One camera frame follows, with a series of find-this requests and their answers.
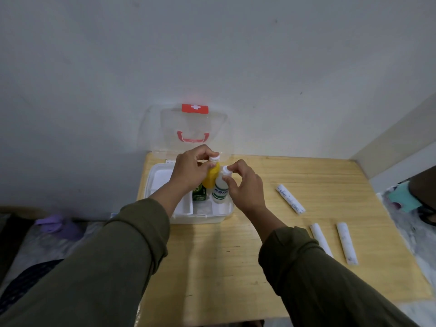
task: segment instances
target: purple object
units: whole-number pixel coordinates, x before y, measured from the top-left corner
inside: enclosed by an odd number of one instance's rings
[[[41,231],[44,233],[53,234],[70,241],[79,241],[84,236],[83,229],[71,219],[64,218],[60,214],[52,214],[47,218],[38,219],[35,221],[35,225],[41,226]]]

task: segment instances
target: white tube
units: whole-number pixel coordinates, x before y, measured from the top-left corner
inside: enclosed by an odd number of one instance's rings
[[[324,249],[326,254],[328,254],[331,258],[333,254],[331,253],[330,247],[327,244],[327,240],[324,237],[323,232],[321,231],[321,227],[318,224],[310,225],[310,230],[312,231],[313,237],[320,243],[320,247]]]
[[[285,199],[286,202],[294,209],[294,211],[297,214],[302,214],[306,212],[306,210],[302,207],[302,205],[297,201],[295,197],[292,196],[292,194],[289,192],[289,190],[286,189],[283,185],[278,185],[275,188],[280,195]]]
[[[344,250],[345,259],[349,265],[359,265],[357,262],[356,251],[354,251],[352,238],[348,231],[348,226],[344,222],[336,224],[339,238],[341,239],[342,249]]]

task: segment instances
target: person's left hand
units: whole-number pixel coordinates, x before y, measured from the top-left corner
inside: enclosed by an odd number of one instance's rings
[[[179,154],[174,165],[170,183],[183,189],[185,193],[194,190],[207,176],[209,169],[215,166],[215,163],[210,161],[203,164],[198,161],[209,159],[210,156],[216,157],[218,154],[207,145],[201,145],[185,151],[183,154]]]

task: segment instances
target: rolled-up sleeve cuff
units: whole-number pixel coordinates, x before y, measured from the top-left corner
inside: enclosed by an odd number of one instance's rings
[[[147,242],[155,274],[162,259],[168,255],[166,244],[170,237],[170,220],[165,209],[155,200],[145,198],[124,206],[120,213],[106,224],[121,221],[134,227]]]
[[[278,228],[266,239],[260,248],[259,264],[277,295],[281,296],[289,269],[309,249],[322,250],[318,241],[300,227]]]

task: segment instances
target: open box lid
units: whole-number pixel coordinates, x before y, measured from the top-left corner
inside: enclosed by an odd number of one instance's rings
[[[202,144],[218,151],[221,162],[233,154],[233,129],[227,114],[194,104],[154,105],[147,110],[139,145],[155,157],[176,159]]]

